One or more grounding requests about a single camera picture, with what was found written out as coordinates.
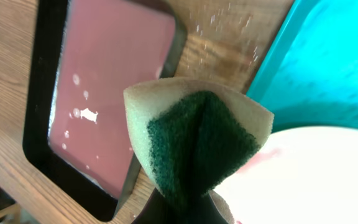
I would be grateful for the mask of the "green scouring sponge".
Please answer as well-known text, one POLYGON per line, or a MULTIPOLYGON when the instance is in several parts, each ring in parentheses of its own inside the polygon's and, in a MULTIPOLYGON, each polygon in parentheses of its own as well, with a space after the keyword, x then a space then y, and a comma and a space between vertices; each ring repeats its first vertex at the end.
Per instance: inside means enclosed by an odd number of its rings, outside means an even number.
POLYGON ((124 90, 124 104, 132 149, 178 213, 235 173, 272 132, 272 112, 204 80, 138 83, 124 90))

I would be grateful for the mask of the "white plate with red stain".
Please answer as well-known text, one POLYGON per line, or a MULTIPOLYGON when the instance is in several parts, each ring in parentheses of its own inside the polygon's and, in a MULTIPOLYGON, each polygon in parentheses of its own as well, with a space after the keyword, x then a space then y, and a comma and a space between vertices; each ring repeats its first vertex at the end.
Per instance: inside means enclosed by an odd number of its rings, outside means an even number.
POLYGON ((358 130, 274 133, 216 191, 238 223, 358 223, 358 130))

